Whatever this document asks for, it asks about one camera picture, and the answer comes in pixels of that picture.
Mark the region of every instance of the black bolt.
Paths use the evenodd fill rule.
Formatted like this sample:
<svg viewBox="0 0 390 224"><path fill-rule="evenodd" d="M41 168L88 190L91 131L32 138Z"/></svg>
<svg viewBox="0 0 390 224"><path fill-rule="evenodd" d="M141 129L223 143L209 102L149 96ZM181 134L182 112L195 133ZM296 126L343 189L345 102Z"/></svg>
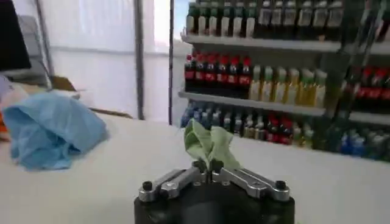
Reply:
<svg viewBox="0 0 390 224"><path fill-rule="evenodd" d="M278 180L278 181L276 181L276 183L275 183L275 187L276 187L276 189L278 189L278 190L285 190L285 189L287 188L287 185L286 185L286 182L281 181L281 180Z"/></svg>
<svg viewBox="0 0 390 224"><path fill-rule="evenodd" d="M153 188L153 184L152 182L150 181L145 181L142 183L142 188L145 190L145 191L151 191L152 188Z"/></svg>

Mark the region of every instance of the store shelf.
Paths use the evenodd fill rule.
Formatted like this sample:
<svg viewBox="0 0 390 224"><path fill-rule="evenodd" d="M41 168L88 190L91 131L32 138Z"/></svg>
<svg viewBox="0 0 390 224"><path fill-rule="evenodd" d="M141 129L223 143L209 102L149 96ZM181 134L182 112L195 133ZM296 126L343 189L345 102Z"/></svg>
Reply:
<svg viewBox="0 0 390 224"><path fill-rule="evenodd" d="M218 44L226 46L263 47L298 51L336 52L341 45L330 41L265 40L235 37L210 37L182 34L182 40L189 44Z"/></svg>
<svg viewBox="0 0 390 224"><path fill-rule="evenodd" d="M390 125L390 115L386 114L351 112L349 119L370 124Z"/></svg>
<svg viewBox="0 0 390 224"><path fill-rule="evenodd" d="M302 114L308 116L322 116L325 113L325 109L323 108L300 107L294 105L285 105L281 103L267 103L254 100L244 100L222 96L188 93L184 91L179 92L179 97L197 101L223 103L240 107L259 108L264 110L281 111L286 113Z"/></svg>

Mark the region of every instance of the metal shelf edge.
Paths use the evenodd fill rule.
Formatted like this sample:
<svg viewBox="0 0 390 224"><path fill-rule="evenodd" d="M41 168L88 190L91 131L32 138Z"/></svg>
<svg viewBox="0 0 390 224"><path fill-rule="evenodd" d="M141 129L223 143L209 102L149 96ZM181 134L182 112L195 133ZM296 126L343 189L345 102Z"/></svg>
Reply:
<svg viewBox="0 0 390 224"><path fill-rule="evenodd" d="M184 91L179 92L179 97L187 98L191 100L205 101L205 102L223 103L223 104L235 105L240 107L251 107L251 108L264 109L264 110L282 111L286 113L304 114L309 116L322 116L325 113L324 108L310 108L310 107L301 107L301 106L294 106L294 105L285 105L280 103L267 103L267 102L254 101L254 100L244 100L244 99L236 99L230 97L188 93Z"/></svg>

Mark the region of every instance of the bottle label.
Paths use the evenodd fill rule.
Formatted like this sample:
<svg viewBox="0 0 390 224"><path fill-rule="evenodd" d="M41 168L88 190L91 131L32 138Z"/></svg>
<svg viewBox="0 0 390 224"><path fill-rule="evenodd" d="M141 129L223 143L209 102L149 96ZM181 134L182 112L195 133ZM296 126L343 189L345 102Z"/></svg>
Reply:
<svg viewBox="0 0 390 224"><path fill-rule="evenodd" d="M210 17L210 35L216 36L217 35L217 17Z"/></svg>
<svg viewBox="0 0 390 224"><path fill-rule="evenodd" d="M199 17L199 35L206 34L206 17Z"/></svg>
<svg viewBox="0 0 390 224"><path fill-rule="evenodd" d="M260 82L252 82L250 86L249 99L250 100L259 100L260 95Z"/></svg>
<svg viewBox="0 0 390 224"><path fill-rule="evenodd" d="M255 30L255 18L248 18L246 21L246 36L247 38L254 37L254 30Z"/></svg>
<svg viewBox="0 0 390 224"><path fill-rule="evenodd" d="M276 25L276 26L282 24L282 10L281 9L275 9L272 12L271 24Z"/></svg>
<svg viewBox="0 0 390 224"><path fill-rule="evenodd" d="M271 101L271 83L264 83L263 92L261 93L262 101L269 102Z"/></svg>
<svg viewBox="0 0 390 224"><path fill-rule="evenodd" d="M344 16L343 9L333 9L329 13L328 27L339 27Z"/></svg>
<svg viewBox="0 0 390 224"><path fill-rule="evenodd" d="M295 99L297 97L298 87L296 86L290 86L288 88L288 96L287 96L287 103L294 105Z"/></svg>
<svg viewBox="0 0 390 224"><path fill-rule="evenodd" d="M241 17L234 18L234 22L233 22L233 36L234 37L239 37L239 35L241 33L242 22L243 22L243 19Z"/></svg>
<svg viewBox="0 0 390 224"><path fill-rule="evenodd" d="M328 11L326 9L317 9L314 13L313 26L324 27L327 20Z"/></svg>
<svg viewBox="0 0 390 224"><path fill-rule="evenodd" d="M285 96L286 85L284 83L280 83L276 87L276 95L275 102L283 103L283 97Z"/></svg>
<svg viewBox="0 0 390 224"><path fill-rule="evenodd" d="M187 33L194 33L194 17L192 16L187 16L187 22L186 22L186 27L187 27Z"/></svg>
<svg viewBox="0 0 390 224"><path fill-rule="evenodd" d="M229 35L229 17L222 18L221 36L227 37Z"/></svg>
<svg viewBox="0 0 390 224"><path fill-rule="evenodd" d="M311 9L302 9L299 13L298 26L310 26L312 14L313 11Z"/></svg>
<svg viewBox="0 0 390 224"><path fill-rule="evenodd" d="M217 82L226 83L227 82L227 75L217 74Z"/></svg>
<svg viewBox="0 0 390 224"><path fill-rule="evenodd" d="M195 78L196 80L203 80L205 77L205 74L203 72L196 72Z"/></svg>
<svg viewBox="0 0 390 224"><path fill-rule="evenodd" d="M316 90L316 107L324 107L326 88L324 86L318 87Z"/></svg>
<svg viewBox="0 0 390 224"><path fill-rule="evenodd" d="M283 25L293 26L295 24L295 18L297 16L297 11L295 9L286 9L285 10L285 21Z"/></svg>
<svg viewBox="0 0 390 224"><path fill-rule="evenodd" d="M195 76L195 72L194 71L186 71L185 73L185 79L194 79L194 76Z"/></svg>
<svg viewBox="0 0 390 224"><path fill-rule="evenodd" d="M260 25L268 26L269 21L271 20L272 11L271 9L261 9L260 15L258 17L258 23Z"/></svg>
<svg viewBox="0 0 390 224"><path fill-rule="evenodd" d="M249 86L250 85L250 77L248 75L240 75L238 82L242 86Z"/></svg>
<svg viewBox="0 0 390 224"><path fill-rule="evenodd" d="M227 78L227 83L230 84L237 84L237 76L236 75L229 75Z"/></svg>

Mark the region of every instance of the metal pole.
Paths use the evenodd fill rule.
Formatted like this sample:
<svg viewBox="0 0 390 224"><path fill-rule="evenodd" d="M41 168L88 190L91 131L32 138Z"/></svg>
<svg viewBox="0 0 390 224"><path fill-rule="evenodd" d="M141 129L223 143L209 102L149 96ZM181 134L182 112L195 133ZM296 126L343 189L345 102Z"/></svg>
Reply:
<svg viewBox="0 0 390 224"><path fill-rule="evenodd" d="M169 125L172 125L172 86L173 86L173 31L174 31L174 10L175 0L170 0L171 6L169 9Z"/></svg>
<svg viewBox="0 0 390 224"><path fill-rule="evenodd" d="M144 118L144 45L143 45L143 11L142 0L134 0L134 32L135 32L135 67L136 67L136 90L137 110L139 120Z"/></svg>

